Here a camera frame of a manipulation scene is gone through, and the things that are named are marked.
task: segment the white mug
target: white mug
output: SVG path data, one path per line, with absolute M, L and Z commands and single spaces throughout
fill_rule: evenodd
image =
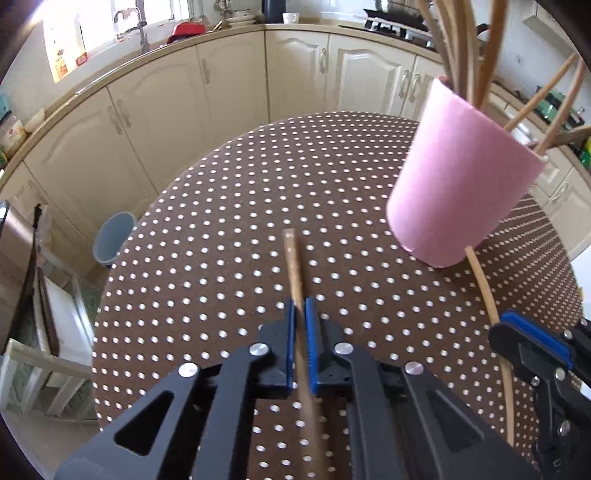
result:
M 300 21 L 300 14 L 283 14 L 283 23 L 298 23 Z

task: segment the table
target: table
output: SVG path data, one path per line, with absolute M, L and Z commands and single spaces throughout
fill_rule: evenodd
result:
M 416 126 L 367 113 L 277 122 L 216 149 L 163 191 L 103 292 L 93 366 L 101 425 L 184 361 L 222 362 L 260 324 L 282 317 L 281 233 L 295 227 L 321 314 L 382 361 L 423 362 L 504 434 L 499 362 L 468 262 L 428 267 L 385 220 Z M 580 318 L 569 259 L 529 195 L 477 254 L 500 311 L 515 308 L 553 329 Z M 532 391 L 519 381 L 514 388 L 515 448 L 533 461 Z M 257 404 L 249 479 L 305 477 L 293 400 Z M 346 413 L 323 407 L 331 469 L 348 478 Z

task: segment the gray bucket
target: gray bucket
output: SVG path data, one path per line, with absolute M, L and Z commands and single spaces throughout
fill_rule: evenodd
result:
M 119 212 L 103 223 L 96 234 L 95 243 L 92 245 L 92 254 L 95 260 L 110 267 L 137 222 L 132 213 Z

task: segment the black thermos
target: black thermos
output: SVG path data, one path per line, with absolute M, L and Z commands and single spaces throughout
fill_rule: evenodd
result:
M 261 10 L 265 23 L 283 23 L 285 0 L 262 0 Z

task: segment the brown polka dot tablecloth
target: brown polka dot tablecloth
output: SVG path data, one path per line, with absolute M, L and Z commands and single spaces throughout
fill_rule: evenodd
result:
M 424 363 L 505 434 L 499 361 L 468 261 L 435 270 L 405 252 L 385 219 L 417 123 L 330 113 L 261 127 L 189 168 L 125 243 L 96 323 L 94 393 L 102 426 L 185 361 L 223 362 L 282 317 L 282 230 L 297 229 L 319 312 L 381 361 Z M 418 192 L 428 195 L 429 192 Z M 581 316 L 557 232 L 526 195 L 477 248 L 502 312 L 560 330 Z M 514 381 L 515 448 L 533 461 L 532 390 Z M 299 403 L 260 401 L 248 478 L 301 479 Z M 346 412 L 322 404 L 330 470 L 350 478 Z

